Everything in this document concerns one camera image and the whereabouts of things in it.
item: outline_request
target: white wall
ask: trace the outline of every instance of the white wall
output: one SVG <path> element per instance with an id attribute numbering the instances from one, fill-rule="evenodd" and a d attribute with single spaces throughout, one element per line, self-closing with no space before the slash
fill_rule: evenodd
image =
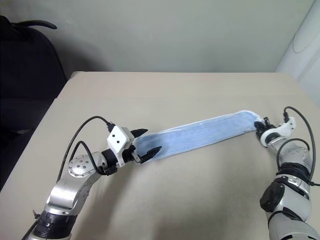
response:
<path id="1" fill-rule="evenodd" d="M 291 74 L 320 107 L 320 0 L 316 0 L 276 69 Z"/>
<path id="2" fill-rule="evenodd" d="M 1 0 L 41 19 L 65 71 L 273 72 L 313 0 Z"/>

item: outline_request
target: black chair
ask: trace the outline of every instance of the black chair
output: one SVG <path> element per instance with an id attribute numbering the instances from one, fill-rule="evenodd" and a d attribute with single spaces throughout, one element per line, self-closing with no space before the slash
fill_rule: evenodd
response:
<path id="1" fill-rule="evenodd" d="M 30 26 L 57 28 L 41 20 L 10 23 L 0 16 L 0 190 L 67 82 L 54 46 Z"/>

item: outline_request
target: folded blue cloth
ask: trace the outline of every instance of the folded blue cloth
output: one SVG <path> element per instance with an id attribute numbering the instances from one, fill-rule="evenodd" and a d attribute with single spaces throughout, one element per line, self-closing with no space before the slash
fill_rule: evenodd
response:
<path id="1" fill-rule="evenodd" d="M 163 159 L 254 131 L 255 121 L 261 120 L 256 113 L 243 110 L 140 136 L 134 145 L 141 156 L 162 146 L 152 160 Z"/>

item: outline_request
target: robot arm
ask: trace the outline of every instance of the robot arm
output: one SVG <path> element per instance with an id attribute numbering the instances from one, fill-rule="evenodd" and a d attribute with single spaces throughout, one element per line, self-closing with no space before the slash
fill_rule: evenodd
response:
<path id="1" fill-rule="evenodd" d="M 318 233 L 307 224 L 311 216 L 310 175 L 313 160 L 309 150 L 288 139 L 296 127 L 290 117 L 280 127 L 267 117 L 256 122 L 256 134 L 262 145 L 277 156 L 278 172 L 260 199 L 268 220 L 270 240 L 320 240 Z"/>
<path id="2" fill-rule="evenodd" d="M 131 161 L 142 164 L 161 149 L 161 146 L 155 147 L 144 156 L 136 154 L 136 148 L 132 143 L 146 131 L 147 129 L 129 131 L 125 127 L 115 125 L 107 139 L 110 149 L 88 152 L 86 155 L 73 158 L 68 164 L 68 171 L 53 187 L 44 210 L 27 240 L 69 240 L 90 189 L 101 175 L 114 174 L 117 167 L 123 167 Z M 84 142 L 79 143 L 88 149 Z"/>

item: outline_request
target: table surface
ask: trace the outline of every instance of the table surface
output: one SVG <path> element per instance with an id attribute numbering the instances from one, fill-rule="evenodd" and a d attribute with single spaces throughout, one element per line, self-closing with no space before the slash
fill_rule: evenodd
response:
<path id="1" fill-rule="evenodd" d="M 320 149 L 320 109 L 282 73 L 77 72 L 42 119 L 0 193 L 0 239 L 20 239 L 55 184 L 78 126 L 100 115 L 129 129 L 157 132 L 240 110 L 283 121 L 294 106 Z M 293 137 L 310 142 L 297 117 Z M 80 133 L 91 151 L 107 148 L 98 120 Z M 254 132 L 102 176 L 72 230 L 77 240 L 268 240 L 259 199 L 274 179 L 275 156 Z M 320 166 L 315 169 L 320 182 Z M 320 232 L 320 189 L 311 190 L 309 223 Z"/>

